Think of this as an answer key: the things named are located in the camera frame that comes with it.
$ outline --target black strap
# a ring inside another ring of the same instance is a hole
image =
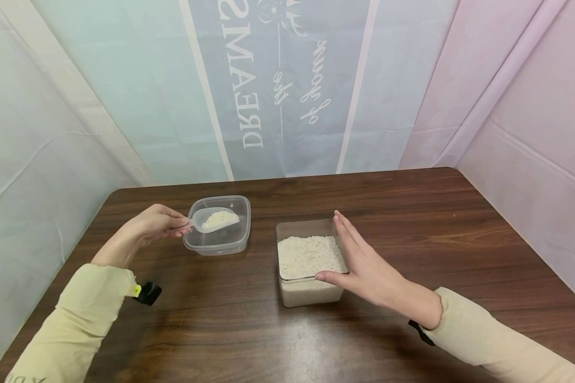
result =
[[[147,282],[143,285],[138,297],[133,297],[133,299],[139,303],[143,303],[143,305],[151,306],[160,294],[162,294],[162,287],[153,282]]]
[[[428,335],[424,334],[424,331],[422,331],[422,328],[420,327],[419,323],[417,323],[415,320],[410,320],[409,326],[415,328],[417,330],[417,332],[420,333],[420,339],[422,341],[424,341],[429,346],[435,346],[434,342],[432,340],[430,340]]]

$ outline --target plastic container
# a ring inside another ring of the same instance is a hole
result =
[[[197,210],[211,207],[231,209],[240,220],[234,225],[207,234],[194,229],[183,236],[183,245],[200,255],[226,255],[245,250],[251,229],[249,200],[242,195],[203,198],[194,202],[187,217],[191,219]]]
[[[334,237],[339,246],[341,255],[345,254],[343,243],[340,241],[332,219],[319,219],[316,221],[284,222],[276,227],[277,244],[289,237],[307,238],[313,235]],[[343,295],[343,289],[329,283],[316,281],[315,274],[303,275],[301,278],[287,279],[281,275],[281,259],[277,249],[279,261],[279,287],[283,306],[299,307],[315,305],[317,303],[337,302]]]

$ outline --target dark wood table surface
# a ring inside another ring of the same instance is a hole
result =
[[[137,280],[163,293],[152,307],[126,299],[86,381],[492,381],[351,293],[281,305],[275,226],[335,209],[406,278],[473,299],[575,363],[575,295],[460,173],[440,168],[119,190],[6,352],[0,382],[74,271],[127,219],[155,202],[187,214],[199,198],[231,194],[251,201],[247,249],[203,257],[169,239],[141,250]]]

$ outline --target sleeve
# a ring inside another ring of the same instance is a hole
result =
[[[481,366],[502,382],[573,382],[575,364],[511,330],[477,303],[441,287],[443,314],[433,331],[422,331],[463,362]]]
[[[124,298],[134,296],[135,288],[130,270],[83,265],[5,382],[83,382]]]

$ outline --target white rice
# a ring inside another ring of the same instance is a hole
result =
[[[289,237],[277,244],[279,275],[283,279],[313,277],[317,271],[347,273],[334,237]]]
[[[232,213],[231,211],[220,210],[211,214],[211,217],[202,224],[203,228],[208,229],[209,227],[215,227],[222,225],[223,223],[235,222],[239,220],[239,216]]]

